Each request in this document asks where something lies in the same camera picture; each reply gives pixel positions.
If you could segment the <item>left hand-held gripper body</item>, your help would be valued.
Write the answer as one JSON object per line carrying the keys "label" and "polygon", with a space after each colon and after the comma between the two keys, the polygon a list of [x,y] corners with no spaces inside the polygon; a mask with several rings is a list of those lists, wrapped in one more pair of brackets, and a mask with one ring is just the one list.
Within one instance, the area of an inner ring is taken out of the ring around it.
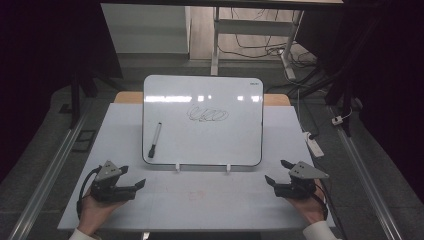
{"label": "left hand-held gripper body", "polygon": [[120,169],[108,160],[100,169],[91,184],[91,196],[98,202],[124,202],[133,200],[136,192],[130,187],[118,187]]}

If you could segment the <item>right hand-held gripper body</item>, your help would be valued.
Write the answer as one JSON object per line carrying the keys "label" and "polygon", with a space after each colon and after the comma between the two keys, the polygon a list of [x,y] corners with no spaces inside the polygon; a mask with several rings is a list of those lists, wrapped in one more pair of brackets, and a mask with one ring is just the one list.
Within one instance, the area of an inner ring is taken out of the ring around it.
{"label": "right hand-held gripper body", "polygon": [[273,187],[277,197],[307,199],[316,191],[315,179],[326,179],[329,175],[303,161],[289,170],[289,184],[276,183]]}

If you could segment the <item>person's right hand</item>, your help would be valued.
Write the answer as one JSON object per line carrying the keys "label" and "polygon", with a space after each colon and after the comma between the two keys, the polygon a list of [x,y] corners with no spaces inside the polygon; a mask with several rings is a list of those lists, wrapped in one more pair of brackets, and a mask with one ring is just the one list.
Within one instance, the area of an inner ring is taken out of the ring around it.
{"label": "person's right hand", "polygon": [[325,220],[324,207],[322,206],[322,203],[325,202],[325,194],[318,179],[315,180],[315,184],[315,197],[302,200],[287,198],[287,201],[309,225]]}

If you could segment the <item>person's left hand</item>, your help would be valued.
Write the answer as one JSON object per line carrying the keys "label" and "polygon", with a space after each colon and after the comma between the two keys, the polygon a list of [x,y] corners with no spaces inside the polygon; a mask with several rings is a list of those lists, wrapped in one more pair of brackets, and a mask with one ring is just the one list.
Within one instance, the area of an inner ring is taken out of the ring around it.
{"label": "person's left hand", "polygon": [[124,204],[125,202],[98,202],[91,196],[91,190],[88,190],[82,199],[82,211],[77,229],[88,236],[93,236],[109,216]]}

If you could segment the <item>black floor plate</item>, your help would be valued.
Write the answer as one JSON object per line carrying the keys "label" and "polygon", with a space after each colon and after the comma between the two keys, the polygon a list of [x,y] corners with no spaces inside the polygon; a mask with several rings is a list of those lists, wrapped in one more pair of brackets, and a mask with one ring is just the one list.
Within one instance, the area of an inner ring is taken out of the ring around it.
{"label": "black floor plate", "polygon": [[81,130],[75,140],[71,151],[87,153],[91,150],[97,135],[96,130]]}

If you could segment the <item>white marker with black cap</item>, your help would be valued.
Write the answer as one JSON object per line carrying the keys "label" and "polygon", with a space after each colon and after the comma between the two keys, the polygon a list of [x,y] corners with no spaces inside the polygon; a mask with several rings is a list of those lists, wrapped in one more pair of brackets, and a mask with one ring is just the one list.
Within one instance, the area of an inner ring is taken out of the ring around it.
{"label": "white marker with black cap", "polygon": [[155,134],[153,136],[153,141],[152,141],[152,144],[151,144],[151,148],[150,148],[150,150],[148,152],[148,158],[154,158],[155,149],[156,149],[156,145],[157,145],[157,142],[158,142],[158,138],[159,138],[159,135],[160,135],[161,128],[162,128],[162,123],[159,122],[158,125],[157,125],[157,127],[156,127]]}

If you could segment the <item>white table cover sheet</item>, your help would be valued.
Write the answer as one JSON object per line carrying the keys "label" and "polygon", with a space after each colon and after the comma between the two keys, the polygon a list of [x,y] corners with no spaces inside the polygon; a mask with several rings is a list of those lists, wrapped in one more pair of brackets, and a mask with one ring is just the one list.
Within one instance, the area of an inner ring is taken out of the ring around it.
{"label": "white table cover sheet", "polygon": [[139,104],[112,104],[99,130],[83,173],[112,161],[128,166],[120,185],[146,182],[134,200],[106,221],[107,230],[124,232],[277,231],[302,229],[295,208],[278,198],[265,179],[287,183],[282,160],[310,162],[296,113],[288,106],[264,109],[263,158],[247,171],[159,171],[141,158]]}

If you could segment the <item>white whiteboard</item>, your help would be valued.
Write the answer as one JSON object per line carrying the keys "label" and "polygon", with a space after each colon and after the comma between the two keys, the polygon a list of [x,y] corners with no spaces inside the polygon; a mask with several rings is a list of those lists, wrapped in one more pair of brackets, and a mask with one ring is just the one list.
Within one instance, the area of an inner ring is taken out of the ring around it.
{"label": "white whiteboard", "polygon": [[144,81],[142,158],[154,165],[255,166],[262,159],[263,108],[257,78],[151,75]]}

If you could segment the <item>black metal stand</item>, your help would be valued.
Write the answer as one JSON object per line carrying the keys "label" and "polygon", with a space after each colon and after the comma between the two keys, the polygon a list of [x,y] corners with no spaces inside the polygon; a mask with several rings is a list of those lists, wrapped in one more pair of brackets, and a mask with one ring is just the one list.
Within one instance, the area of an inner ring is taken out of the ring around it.
{"label": "black metal stand", "polygon": [[343,118],[343,123],[337,126],[343,129],[347,137],[350,137],[351,102],[353,98],[353,77],[351,76],[351,71],[346,67],[342,67],[331,79],[333,80],[333,85],[325,97],[325,102],[327,105],[336,105],[342,99],[342,113],[338,116]]}
{"label": "black metal stand", "polygon": [[98,95],[98,88],[94,82],[99,79],[106,85],[118,91],[125,91],[125,88],[112,78],[94,69],[81,69],[71,78],[71,125],[73,129],[81,117],[80,90],[83,90],[86,97],[95,98]]}

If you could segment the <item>black curtain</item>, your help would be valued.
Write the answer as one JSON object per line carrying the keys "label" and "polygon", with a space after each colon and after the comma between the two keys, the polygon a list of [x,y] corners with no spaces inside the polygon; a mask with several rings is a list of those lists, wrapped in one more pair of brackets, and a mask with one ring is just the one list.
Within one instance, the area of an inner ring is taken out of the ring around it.
{"label": "black curtain", "polygon": [[338,74],[371,19],[379,19],[326,102],[335,104],[352,82],[351,93],[362,103],[361,121],[424,203],[424,0],[344,2],[381,7],[306,11],[297,42],[318,57],[327,74]]}
{"label": "black curtain", "polygon": [[0,182],[50,108],[54,92],[78,79],[120,78],[101,0],[0,0]]}

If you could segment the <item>white panel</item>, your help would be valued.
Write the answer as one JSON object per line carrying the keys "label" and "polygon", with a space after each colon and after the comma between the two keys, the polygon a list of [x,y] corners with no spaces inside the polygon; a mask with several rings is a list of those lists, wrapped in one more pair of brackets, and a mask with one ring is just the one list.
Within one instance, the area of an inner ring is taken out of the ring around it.
{"label": "white panel", "polygon": [[189,7],[102,3],[101,8],[118,53],[189,53]]}

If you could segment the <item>aluminium floor rail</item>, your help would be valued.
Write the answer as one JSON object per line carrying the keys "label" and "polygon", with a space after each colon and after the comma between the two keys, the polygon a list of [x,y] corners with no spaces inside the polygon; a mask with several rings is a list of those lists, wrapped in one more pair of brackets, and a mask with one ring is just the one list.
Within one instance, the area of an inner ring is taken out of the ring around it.
{"label": "aluminium floor rail", "polygon": [[391,214],[386,202],[377,189],[377,186],[375,185],[371,174],[367,170],[352,138],[346,134],[341,125],[334,125],[334,128],[337,130],[341,142],[347,151],[353,168],[355,169],[363,189],[371,203],[371,206],[375,211],[375,215],[379,220],[387,240],[404,240],[404,237],[402,236],[402,233],[396,221],[394,220],[393,215]]}
{"label": "aluminium floor rail", "polygon": [[50,161],[43,177],[35,188],[31,198],[29,199],[26,207],[16,222],[7,240],[26,240],[32,227],[39,216],[44,203],[47,200],[58,175],[71,152],[72,145],[75,143],[87,116],[92,108],[94,100],[89,98],[82,104],[80,110],[80,117],[75,125],[66,132],[64,140],[53,159]]}

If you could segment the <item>white metal desk frame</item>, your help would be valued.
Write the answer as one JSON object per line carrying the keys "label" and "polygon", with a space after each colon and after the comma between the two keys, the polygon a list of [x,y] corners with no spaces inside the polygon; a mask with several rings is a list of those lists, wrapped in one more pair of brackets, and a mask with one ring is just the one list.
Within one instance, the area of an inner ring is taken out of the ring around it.
{"label": "white metal desk frame", "polygon": [[277,54],[283,64],[283,70],[288,80],[295,80],[296,76],[289,61],[291,47],[294,44],[295,37],[303,15],[302,10],[293,10],[293,18],[290,21],[258,21],[247,19],[227,19],[220,17],[220,8],[213,8],[213,49],[211,56],[211,74],[217,75],[219,69],[219,51],[218,43],[221,34],[247,35],[247,36],[269,36],[285,37],[286,43],[282,50]]}

